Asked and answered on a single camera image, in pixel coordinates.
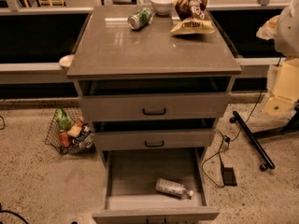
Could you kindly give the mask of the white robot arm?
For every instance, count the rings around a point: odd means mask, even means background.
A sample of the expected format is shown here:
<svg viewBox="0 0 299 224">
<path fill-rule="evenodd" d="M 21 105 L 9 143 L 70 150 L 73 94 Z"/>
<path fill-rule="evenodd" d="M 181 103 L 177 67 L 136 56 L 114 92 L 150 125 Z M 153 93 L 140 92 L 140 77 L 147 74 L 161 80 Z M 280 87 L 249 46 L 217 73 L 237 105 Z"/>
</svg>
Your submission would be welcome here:
<svg viewBox="0 0 299 224">
<path fill-rule="evenodd" d="M 268 20 L 256 36 L 275 41 L 275 50 L 286 57 L 299 57 L 299 0 L 291 2 L 279 15 Z"/>
</svg>

